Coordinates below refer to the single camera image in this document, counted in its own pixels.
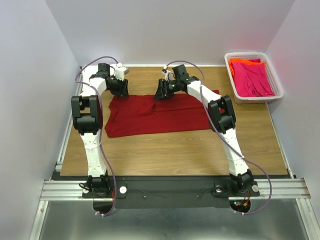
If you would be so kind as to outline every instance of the laundry basket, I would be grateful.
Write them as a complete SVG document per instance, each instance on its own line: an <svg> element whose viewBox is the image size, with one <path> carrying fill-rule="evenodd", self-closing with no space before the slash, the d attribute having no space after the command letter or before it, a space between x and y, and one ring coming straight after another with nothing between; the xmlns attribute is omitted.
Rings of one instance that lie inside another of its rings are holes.
<svg viewBox="0 0 320 240"><path fill-rule="evenodd" d="M232 52L227 53L224 56L225 64L228 69L229 79L232 86L232 91L234 95L234 100L237 104L261 104L267 103L274 99L280 99L284 96L284 92L280 85L279 79L276 75L276 72L268 58L268 56L263 52ZM243 97L239 96L236 90L236 86L231 75L230 67L229 67L229 60L230 59L261 59L261 62L266 62L265 70L266 75L270 84L272 91L274 92L275 96L256 96L256 97Z"/></svg>

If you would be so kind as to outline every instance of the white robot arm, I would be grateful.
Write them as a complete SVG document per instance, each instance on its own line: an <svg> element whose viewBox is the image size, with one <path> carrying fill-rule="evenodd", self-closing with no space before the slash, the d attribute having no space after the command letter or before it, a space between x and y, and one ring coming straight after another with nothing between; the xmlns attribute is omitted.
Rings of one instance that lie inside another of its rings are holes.
<svg viewBox="0 0 320 240"><path fill-rule="evenodd" d="M163 69L165 79L159 79L158 89L154 96L155 100L169 99L174 96L174 92L184 91L202 102L200 94L201 82L195 76L189 76L186 67L179 65L173 67L173 72L169 74L167 69ZM241 154L240 146L236 135L236 116L229 96L221 96L214 93L206 86L202 86L204 105L207 106L210 119L215 128L221 133L224 140ZM229 163L229 173L231 177L231 188L234 192L244 192L252 185L255 185L253 175L244 161L230 147L222 142L222 146Z"/></svg>
<svg viewBox="0 0 320 240"><path fill-rule="evenodd" d="M85 189L89 192L110 191L107 166L100 148L103 111L99 96L105 90L110 90L115 96L128 97L128 80L125 79L128 72L129 69L121 63L112 65L99 63L95 74L86 81L90 86L84 87L79 95L71 98L73 126L83 141L88 163Z"/></svg>

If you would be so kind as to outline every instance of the metal frame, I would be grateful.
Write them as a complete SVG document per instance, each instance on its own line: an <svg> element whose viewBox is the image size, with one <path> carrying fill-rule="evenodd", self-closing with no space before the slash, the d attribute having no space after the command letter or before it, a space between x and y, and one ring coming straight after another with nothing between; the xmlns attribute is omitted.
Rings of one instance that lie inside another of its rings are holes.
<svg viewBox="0 0 320 240"><path fill-rule="evenodd" d="M260 196L251 199L267 199L269 197L269 182L266 179L256 180ZM303 179L272 179L271 199L309 199L310 194ZM92 198L82 198L83 181L45 181L40 201L92 201ZM229 197L229 200L240 200L243 197ZM112 201L111 198L99 198L95 201Z"/></svg>
<svg viewBox="0 0 320 240"><path fill-rule="evenodd" d="M78 84L76 95L81 91L81 85ZM285 166L291 176L291 179L272 179L272 199L296 199L304 227L310 240L320 239L320 227L316 215L311 205L310 194L305 181L294 178L294 173L290 169L286 154L282 147L282 143L277 136L274 122L270 115L274 132L283 156ZM56 161L56 171L61 171L65 157L65 152L72 129L72 114L70 113L69 121L65 129L63 141ZM260 196L252 197L252 199L267 199L269 197L270 188L266 179L256 180L259 185ZM44 224L49 201L92 201L93 199L82 198L82 189L79 183L83 181L45 181L40 196L38 209L35 215L34 223L31 230L30 240L38 240ZM238 197L230 197L229 200L238 200ZM95 199L95 201L112 201L111 198Z"/></svg>

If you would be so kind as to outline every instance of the wooden surface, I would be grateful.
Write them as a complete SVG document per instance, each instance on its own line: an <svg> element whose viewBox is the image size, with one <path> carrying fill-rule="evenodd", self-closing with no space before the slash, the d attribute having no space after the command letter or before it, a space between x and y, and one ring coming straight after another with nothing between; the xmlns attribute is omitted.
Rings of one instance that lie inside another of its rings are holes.
<svg viewBox="0 0 320 240"><path fill-rule="evenodd" d="M236 115L236 131L242 154L259 164L271 175L285 175L287 170L265 104L236 104L227 69L203 67L205 85L232 97ZM200 78L189 67L190 76ZM155 94L159 67L131 67L126 75L131 95ZM110 92L102 94L104 124L109 115ZM211 130L144 134L108 138L103 129L104 151L117 176L228 175L229 165L222 144ZM263 173L249 165L253 174ZM83 142L72 128L62 165L62 176L86 176L87 160Z"/></svg>

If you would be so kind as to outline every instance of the gray wall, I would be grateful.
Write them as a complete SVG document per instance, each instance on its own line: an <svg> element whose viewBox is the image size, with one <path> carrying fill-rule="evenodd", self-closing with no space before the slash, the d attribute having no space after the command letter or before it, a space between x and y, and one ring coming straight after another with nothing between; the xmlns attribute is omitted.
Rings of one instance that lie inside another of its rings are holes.
<svg viewBox="0 0 320 240"><path fill-rule="evenodd" d="M296 0L268 54L284 88L269 104L292 171L304 177L320 219L319 0Z"/></svg>
<svg viewBox="0 0 320 240"><path fill-rule="evenodd" d="M78 63L44 0L0 1L0 239L29 239Z"/></svg>
<svg viewBox="0 0 320 240"><path fill-rule="evenodd" d="M267 50L294 0L46 0L80 64L112 55L125 64Z"/></svg>

